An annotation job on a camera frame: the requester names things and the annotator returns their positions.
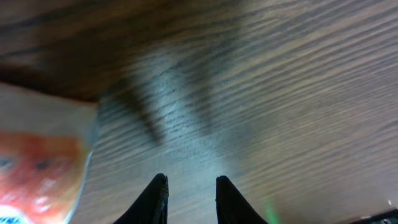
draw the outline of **plastic bag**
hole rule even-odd
[[[0,83],[0,224],[68,223],[95,139],[95,105]]]

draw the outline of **dark wood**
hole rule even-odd
[[[72,223],[159,172],[170,223],[216,223],[219,175],[264,218],[338,223],[398,204],[397,25],[396,0],[3,0],[0,80],[101,99]]]

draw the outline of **wooden table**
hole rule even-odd
[[[159,172],[170,223],[216,223],[219,175],[264,218],[338,223],[398,204],[397,25],[396,0],[3,0],[0,80],[101,99],[72,223]]]

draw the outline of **food packaging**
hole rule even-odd
[[[96,133],[96,105],[0,83],[0,224],[68,223]]]

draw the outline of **white label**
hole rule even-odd
[[[32,222],[18,209],[0,205],[0,224],[31,224]]]

